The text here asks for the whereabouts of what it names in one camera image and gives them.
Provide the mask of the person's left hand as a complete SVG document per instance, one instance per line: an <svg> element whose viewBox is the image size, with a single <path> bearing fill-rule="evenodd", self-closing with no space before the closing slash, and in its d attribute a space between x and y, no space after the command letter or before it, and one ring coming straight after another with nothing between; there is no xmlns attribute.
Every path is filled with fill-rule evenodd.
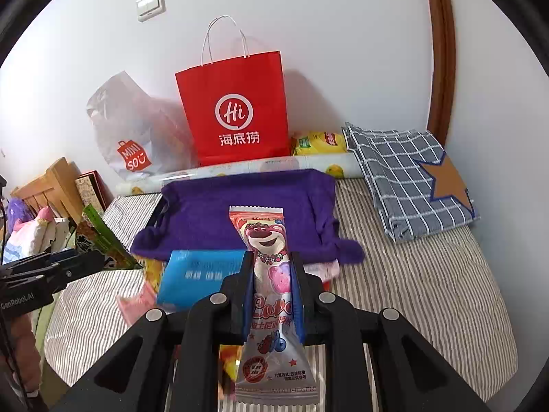
<svg viewBox="0 0 549 412"><path fill-rule="evenodd" d="M20 368L21 379L27 392L37 391L41 382L40 354L35 347L30 315L22 315L10 322L10 335L15 360Z"/></svg>

